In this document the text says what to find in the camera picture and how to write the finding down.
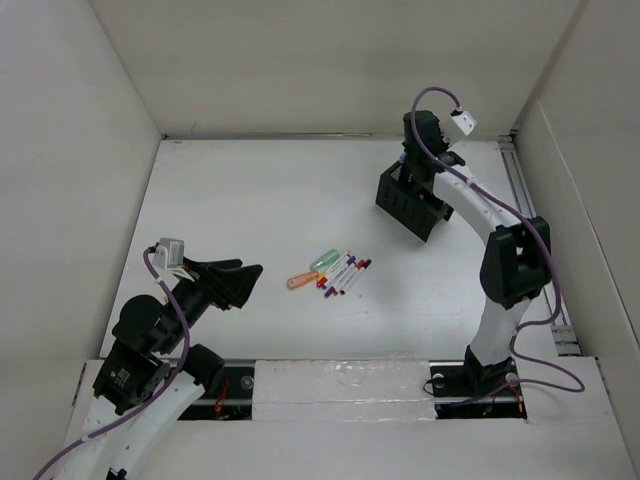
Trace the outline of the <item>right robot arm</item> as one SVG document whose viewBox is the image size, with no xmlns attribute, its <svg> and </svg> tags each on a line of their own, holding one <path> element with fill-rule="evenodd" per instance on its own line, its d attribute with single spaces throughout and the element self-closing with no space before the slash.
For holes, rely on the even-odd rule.
<svg viewBox="0 0 640 480">
<path fill-rule="evenodd" d="M 403 128 L 400 181 L 423 217 L 413 221 L 413 228 L 427 239 L 440 221 L 458 214 L 485 247 L 479 273 L 485 305 L 477 333 L 462 366 L 436 386 L 443 396 L 478 397 L 497 389 L 513 371 L 510 345 L 517 327 L 552 279 L 545 258 L 550 228 L 543 218 L 519 217 L 484 195 L 432 112 L 406 113 Z"/>
</svg>

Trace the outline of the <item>orange highlighter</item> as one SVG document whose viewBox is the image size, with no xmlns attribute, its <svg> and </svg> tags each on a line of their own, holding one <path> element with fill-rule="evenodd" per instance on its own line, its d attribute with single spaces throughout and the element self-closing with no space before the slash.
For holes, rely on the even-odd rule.
<svg viewBox="0 0 640 480">
<path fill-rule="evenodd" d="M 317 278 L 318 278 L 317 271 L 305 272 L 303 274 L 299 274 L 292 278 L 289 278 L 287 280 L 287 288 L 290 290 L 295 290 L 311 282 L 316 282 Z"/>
</svg>

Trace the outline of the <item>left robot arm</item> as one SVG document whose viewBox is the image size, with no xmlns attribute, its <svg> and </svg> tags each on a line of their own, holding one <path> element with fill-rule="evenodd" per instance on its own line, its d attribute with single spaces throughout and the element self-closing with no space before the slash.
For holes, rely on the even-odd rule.
<svg viewBox="0 0 640 480">
<path fill-rule="evenodd" d="M 142 257 L 166 301 L 138 295 L 124 304 L 92 386 L 83 433 L 37 471 L 38 479 L 55 465 L 59 479 L 133 479 L 195 400 L 225 389 L 224 359 L 193 343 L 191 328 L 209 307 L 243 307 L 262 266 L 239 259 L 198 262 L 172 256 L 160 244 Z"/>
</svg>

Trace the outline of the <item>green highlighter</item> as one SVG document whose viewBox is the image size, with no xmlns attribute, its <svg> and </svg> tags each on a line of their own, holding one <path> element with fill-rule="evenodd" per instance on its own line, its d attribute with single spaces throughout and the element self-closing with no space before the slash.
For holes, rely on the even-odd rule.
<svg viewBox="0 0 640 480">
<path fill-rule="evenodd" d="M 324 253 L 322 256 L 314 260 L 309 269 L 311 271 L 324 271 L 327 267 L 330 267 L 335 261 L 340 258 L 340 253 L 336 249 L 331 249 Z"/>
</svg>

